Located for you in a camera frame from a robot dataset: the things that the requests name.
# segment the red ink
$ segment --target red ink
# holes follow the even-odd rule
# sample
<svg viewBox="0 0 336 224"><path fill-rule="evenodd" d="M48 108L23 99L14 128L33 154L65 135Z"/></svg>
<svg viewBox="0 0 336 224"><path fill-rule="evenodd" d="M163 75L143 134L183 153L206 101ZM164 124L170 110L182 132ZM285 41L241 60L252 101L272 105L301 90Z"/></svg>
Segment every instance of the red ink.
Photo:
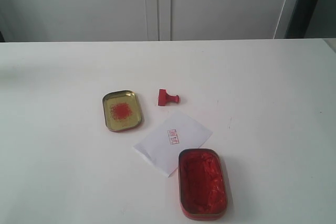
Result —
<svg viewBox="0 0 336 224"><path fill-rule="evenodd" d="M181 204L187 214L215 215L227 204L219 158L210 150L188 150L180 155Z"/></svg>
<svg viewBox="0 0 336 224"><path fill-rule="evenodd" d="M111 106L111 116L114 120L122 121L132 115L132 111L127 103L118 103Z"/></svg>

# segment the cabinet door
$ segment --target cabinet door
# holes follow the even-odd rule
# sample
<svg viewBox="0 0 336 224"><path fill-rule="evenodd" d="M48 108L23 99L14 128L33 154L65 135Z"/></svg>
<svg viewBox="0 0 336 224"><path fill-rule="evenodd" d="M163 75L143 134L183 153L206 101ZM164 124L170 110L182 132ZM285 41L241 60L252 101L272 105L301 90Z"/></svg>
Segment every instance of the cabinet door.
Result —
<svg viewBox="0 0 336 224"><path fill-rule="evenodd" d="M156 0L0 0L7 41L157 40Z"/></svg>
<svg viewBox="0 0 336 224"><path fill-rule="evenodd" d="M283 37L296 0L169 0L170 26L167 1L159 0L161 37L216 40Z"/></svg>

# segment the tin lid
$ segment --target tin lid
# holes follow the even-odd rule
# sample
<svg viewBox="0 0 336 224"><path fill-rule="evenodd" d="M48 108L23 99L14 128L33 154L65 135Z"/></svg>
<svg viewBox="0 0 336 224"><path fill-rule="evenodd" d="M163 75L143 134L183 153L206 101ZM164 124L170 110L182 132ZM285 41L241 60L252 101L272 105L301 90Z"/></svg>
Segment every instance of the tin lid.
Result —
<svg viewBox="0 0 336 224"><path fill-rule="evenodd" d="M103 98L105 123L111 131L125 131L137 127L142 121L135 93L130 90L109 93Z"/></svg>

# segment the red seal mark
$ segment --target red seal mark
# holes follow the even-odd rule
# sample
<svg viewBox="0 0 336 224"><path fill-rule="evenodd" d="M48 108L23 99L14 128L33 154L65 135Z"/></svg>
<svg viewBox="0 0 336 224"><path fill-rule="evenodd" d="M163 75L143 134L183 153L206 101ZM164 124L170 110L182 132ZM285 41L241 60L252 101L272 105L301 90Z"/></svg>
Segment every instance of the red seal mark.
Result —
<svg viewBox="0 0 336 224"><path fill-rule="evenodd" d="M168 131L168 136L169 136L169 142L170 144L179 144L180 140L179 137L177 136L176 130L169 130Z"/></svg>
<svg viewBox="0 0 336 224"><path fill-rule="evenodd" d="M111 106L111 116L116 121L122 121L132 115L132 110L127 103L118 103Z"/></svg>

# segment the red stamp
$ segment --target red stamp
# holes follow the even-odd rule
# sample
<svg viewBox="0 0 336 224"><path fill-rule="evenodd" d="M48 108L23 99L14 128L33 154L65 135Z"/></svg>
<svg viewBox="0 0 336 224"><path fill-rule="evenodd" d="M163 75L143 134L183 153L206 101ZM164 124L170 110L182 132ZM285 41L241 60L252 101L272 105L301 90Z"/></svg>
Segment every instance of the red stamp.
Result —
<svg viewBox="0 0 336 224"><path fill-rule="evenodd" d="M177 137L176 130L169 130L168 131L168 136L169 136L170 144L179 144L180 143L180 141L178 140L179 138Z"/></svg>

